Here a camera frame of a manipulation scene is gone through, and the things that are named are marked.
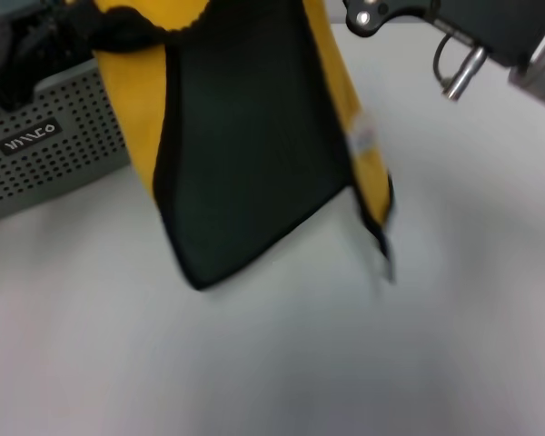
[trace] yellow and black fabric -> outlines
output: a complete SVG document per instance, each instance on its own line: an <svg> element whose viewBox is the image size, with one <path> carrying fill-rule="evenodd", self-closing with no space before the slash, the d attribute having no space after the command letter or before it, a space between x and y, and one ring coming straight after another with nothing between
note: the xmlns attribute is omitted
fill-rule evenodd
<svg viewBox="0 0 545 436"><path fill-rule="evenodd" d="M391 181L371 129L357 125L322 0L71 7L196 289L241 270L348 185L389 258Z"/></svg>

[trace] black fabric trim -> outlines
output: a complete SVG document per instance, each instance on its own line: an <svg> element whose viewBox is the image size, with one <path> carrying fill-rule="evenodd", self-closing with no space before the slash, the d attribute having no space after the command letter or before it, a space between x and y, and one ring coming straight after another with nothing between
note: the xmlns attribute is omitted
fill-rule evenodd
<svg viewBox="0 0 545 436"><path fill-rule="evenodd" d="M390 204L388 204L388 209L386 211L386 219L385 219L384 227L387 227L387 225L389 224L391 220L391 215L393 212L393 207L395 205L395 194L393 191L393 183L389 175L388 175L388 185L390 189ZM352 188L353 188L353 191L355 192L355 197L357 199L357 202L360 208L360 215L362 217L363 225L373 235L373 237L375 237L375 240L377 241L378 246L380 248L381 254L388 262L388 271L387 271L386 277L390 282L394 282L395 268L394 268L394 261L393 261L393 252L391 250L390 241L388 240L388 237L385 234L384 227L380 226L368 212L367 206L365 205L365 201L363 200L362 191L360 189L360 186L357 184L357 182L352 183Z"/></svg>
<svg viewBox="0 0 545 436"><path fill-rule="evenodd" d="M385 212L385 224L383 225L386 229L390 226L391 216L396 206L396 192L393 189L393 180L390 173L388 173L388 185L390 186L390 204L388 204L388 210Z"/></svg>
<svg viewBox="0 0 545 436"><path fill-rule="evenodd" d="M94 50L130 53L163 44L168 32L137 10L117 6L102 13L94 0L78 0L68 6L65 19Z"/></svg>

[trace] black mount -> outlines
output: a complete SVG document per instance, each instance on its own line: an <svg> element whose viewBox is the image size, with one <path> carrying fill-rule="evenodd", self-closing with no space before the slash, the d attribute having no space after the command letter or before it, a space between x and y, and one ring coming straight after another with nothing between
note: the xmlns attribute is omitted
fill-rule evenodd
<svg viewBox="0 0 545 436"><path fill-rule="evenodd" d="M343 0L347 26L374 35L400 15L417 16L506 67L525 67L545 36L545 0Z"/></svg>
<svg viewBox="0 0 545 436"><path fill-rule="evenodd" d="M72 27L60 25L63 11L51 3L0 15L0 107L29 103L39 81L93 57Z"/></svg>

